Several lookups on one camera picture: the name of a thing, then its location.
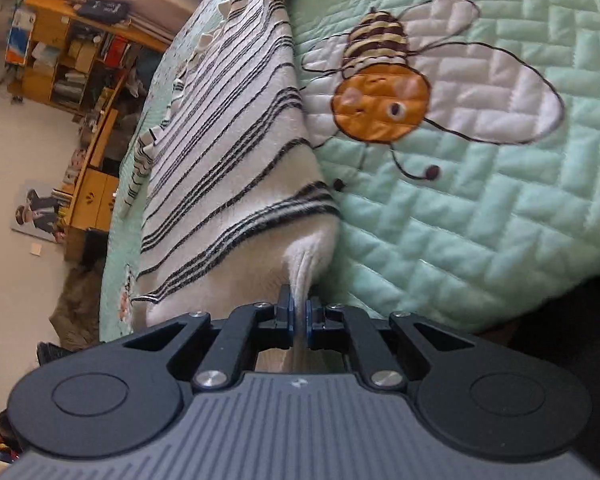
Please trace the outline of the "white striped knit sweater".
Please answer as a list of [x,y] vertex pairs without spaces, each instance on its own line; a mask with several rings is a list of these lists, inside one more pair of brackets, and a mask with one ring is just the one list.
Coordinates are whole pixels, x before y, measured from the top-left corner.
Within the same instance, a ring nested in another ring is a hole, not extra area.
[[339,209],[304,122],[285,0],[225,0],[134,145],[118,195],[146,193],[131,323],[143,330],[272,301],[302,308],[334,252]]

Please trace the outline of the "olive green jacket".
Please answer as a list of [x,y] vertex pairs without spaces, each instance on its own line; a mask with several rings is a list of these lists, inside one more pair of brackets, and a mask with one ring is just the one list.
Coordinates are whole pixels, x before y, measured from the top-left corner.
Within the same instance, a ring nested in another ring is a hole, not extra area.
[[79,351],[99,344],[99,304],[105,259],[89,268],[74,266],[69,270],[57,306],[50,316],[59,345]]

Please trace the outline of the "wooden corner desk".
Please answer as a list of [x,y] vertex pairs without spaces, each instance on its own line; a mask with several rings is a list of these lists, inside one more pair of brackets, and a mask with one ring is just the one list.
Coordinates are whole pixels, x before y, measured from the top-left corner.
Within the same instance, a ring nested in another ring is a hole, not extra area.
[[65,260],[70,263],[81,261],[88,234],[107,234],[109,231],[119,179],[106,174],[102,162],[119,114],[116,102],[128,75],[128,70],[117,70],[114,73],[116,85],[112,89],[106,87],[84,164],[76,179],[66,217]]

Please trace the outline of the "child pilot portrait poster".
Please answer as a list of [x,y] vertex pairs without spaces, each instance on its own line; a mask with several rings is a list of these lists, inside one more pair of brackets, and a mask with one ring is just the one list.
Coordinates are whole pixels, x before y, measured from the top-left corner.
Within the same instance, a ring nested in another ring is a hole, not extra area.
[[72,196],[50,184],[26,181],[15,199],[10,228],[29,235],[62,244],[68,231],[68,214]]

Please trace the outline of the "green quilted bee bedspread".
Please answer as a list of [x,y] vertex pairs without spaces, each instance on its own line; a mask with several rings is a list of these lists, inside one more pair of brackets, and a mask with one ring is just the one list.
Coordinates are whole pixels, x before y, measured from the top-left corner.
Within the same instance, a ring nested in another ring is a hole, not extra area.
[[[400,10],[424,0],[296,0],[298,48],[342,32],[369,3]],[[464,330],[516,318],[600,274],[600,0],[474,0],[469,38],[511,50],[554,84],[564,123],[531,148],[472,144],[423,128],[404,162],[441,167],[429,191],[393,176],[380,148],[338,140],[321,156],[351,185],[326,276],[329,299],[430,314]]]

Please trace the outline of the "wooden bookshelf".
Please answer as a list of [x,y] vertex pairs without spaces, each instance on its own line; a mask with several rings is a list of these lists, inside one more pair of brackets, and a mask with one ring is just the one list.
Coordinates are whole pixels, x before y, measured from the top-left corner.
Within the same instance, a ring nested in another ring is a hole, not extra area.
[[131,23],[106,25],[78,14],[66,0],[23,0],[10,33],[26,40],[8,52],[15,69],[7,90],[16,101],[84,115],[118,95],[143,52],[162,53],[169,43]]

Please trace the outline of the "dark hanging tote bag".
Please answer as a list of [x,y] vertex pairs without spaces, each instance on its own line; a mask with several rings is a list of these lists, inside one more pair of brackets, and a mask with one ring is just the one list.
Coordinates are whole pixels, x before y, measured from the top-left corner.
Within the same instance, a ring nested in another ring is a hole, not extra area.
[[127,2],[110,0],[85,0],[76,5],[76,14],[106,25],[117,25],[126,20],[130,12]]

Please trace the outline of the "white wall switch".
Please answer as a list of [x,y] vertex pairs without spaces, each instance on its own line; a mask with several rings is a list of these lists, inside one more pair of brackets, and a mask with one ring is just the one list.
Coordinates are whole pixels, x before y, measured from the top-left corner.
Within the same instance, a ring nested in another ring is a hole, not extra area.
[[42,252],[42,245],[38,243],[33,243],[30,248],[30,254],[34,256],[40,256]]

